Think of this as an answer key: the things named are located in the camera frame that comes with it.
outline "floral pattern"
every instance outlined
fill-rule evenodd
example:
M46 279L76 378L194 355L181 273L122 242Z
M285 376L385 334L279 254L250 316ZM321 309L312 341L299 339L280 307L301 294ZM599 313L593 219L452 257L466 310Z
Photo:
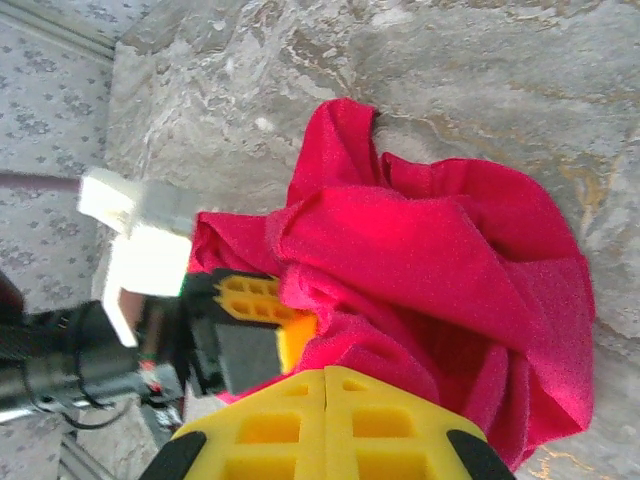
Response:
M53 14L79 18L86 26L110 38L120 38L159 0L32 0Z
M0 169L78 177L102 165L110 69L2 23L0 65ZM96 226L76 201L0 188L0 269L30 311L90 298ZM56 478L63 428L56 416L0 424L0 479Z

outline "dark gray rod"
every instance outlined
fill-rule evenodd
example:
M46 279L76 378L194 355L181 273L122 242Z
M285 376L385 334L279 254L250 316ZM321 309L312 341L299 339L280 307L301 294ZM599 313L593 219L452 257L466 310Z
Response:
M80 179L0 170L0 188L24 188L27 190L55 190L58 192L78 193L80 191Z

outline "gray marble surface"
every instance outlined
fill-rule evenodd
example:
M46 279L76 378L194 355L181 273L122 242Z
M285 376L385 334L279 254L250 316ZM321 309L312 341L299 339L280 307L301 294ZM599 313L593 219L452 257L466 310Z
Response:
M283 204L311 112L376 105L408 160L488 158L540 181L589 256L597 413L521 479L640 477L640 12L635 1L162 2L117 47L106 161L203 192Z

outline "red fabric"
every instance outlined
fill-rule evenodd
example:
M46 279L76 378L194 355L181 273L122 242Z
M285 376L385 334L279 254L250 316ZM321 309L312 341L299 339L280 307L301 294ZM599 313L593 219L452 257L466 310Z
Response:
M297 371L343 365L477 423L516 468L586 429L593 408L588 265L549 195L482 160L378 158L374 109L313 114L287 205L201 213L190 271L282 279L320 329Z

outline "cable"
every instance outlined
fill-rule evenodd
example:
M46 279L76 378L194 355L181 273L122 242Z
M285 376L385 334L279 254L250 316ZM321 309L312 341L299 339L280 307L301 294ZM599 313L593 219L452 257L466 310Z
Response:
M109 420L102 423L93 423L93 424L81 423L81 422L78 422L77 420L74 420L64 412L61 415L62 415L62 418L64 418L64 420L69 425L71 425L73 428L77 430L100 430L101 428L108 427L109 425L117 422L122 417L124 417L126 413L131 409L131 405L133 405L133 400L129 400L127 404L124 407L122 407L122 410L120 410L116 415L111 417Z
M93 398L93 395L89 394L85 386L85 380L84 380L84 375L82 374L82 368L80 368L80 353L82 351L83 327L84 327L85 319L87 318L87 315L89 314L92 308L93 308L93 304L88 303L85 305L85 307L82 310L80 310L80 312L78 312L76 321L74 322L75 325L73 326L73 328L75 329L74 335L73 336L70 335L69 337L69 338L73 337L73 342L75 343L75 345L71 344L70 350L71 350L71 354L73 355L73 365L75 369L75 374L76 374L76 377L78 377L78 390L80 390L85 400L93 408L98 410L106 410L107 408L112 408L114 406L114 403L113 402L101 403L95 398Z

